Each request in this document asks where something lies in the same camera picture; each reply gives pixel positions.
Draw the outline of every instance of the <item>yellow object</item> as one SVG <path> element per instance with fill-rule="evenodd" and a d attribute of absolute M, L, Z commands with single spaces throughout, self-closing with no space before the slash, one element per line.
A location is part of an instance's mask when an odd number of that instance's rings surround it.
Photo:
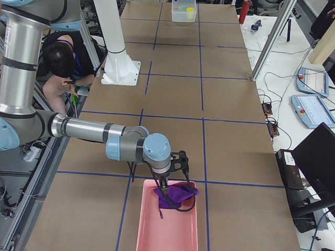
<path fill-rule="evenodd" d="M 193 19 L 193 15 L 194 15 L 194 8 L 187 8 L 186 9 L 187 19 Z"/>

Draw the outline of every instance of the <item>white label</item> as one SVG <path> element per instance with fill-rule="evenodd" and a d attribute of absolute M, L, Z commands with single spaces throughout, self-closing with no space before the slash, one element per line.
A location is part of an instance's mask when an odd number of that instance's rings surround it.
<path fill-rule="evenodd" d="M 288 166 L 295 166 L 295 161 L 290 152 L 284 152 L 285 162 Z"/>
<path fill-rule="evenodd" d="M 4 47 L 8 48 L 10 47 L 10 43 L 12 42 L 12 36 L 13 36 L 12 26 L 11 24 L 7 24 Z"/>

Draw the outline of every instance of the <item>transparent container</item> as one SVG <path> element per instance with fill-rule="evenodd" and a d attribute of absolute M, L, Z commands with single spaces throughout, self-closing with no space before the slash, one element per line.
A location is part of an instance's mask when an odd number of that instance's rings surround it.
<path fill-rule="evenodd" d="M 172 0 L 173 22 L 194 22 L 197 15 L 196 0 Z"/>

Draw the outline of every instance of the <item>black hair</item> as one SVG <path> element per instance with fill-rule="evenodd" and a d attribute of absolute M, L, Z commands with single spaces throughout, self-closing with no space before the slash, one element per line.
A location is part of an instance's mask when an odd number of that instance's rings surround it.
<path fill-rule="evenodd" d="M 75 70 L 75 59 L 70 47 L 63 42 L 55 42 L 43 49 L 43 61 L 53 75 L 70 77 Z"/>

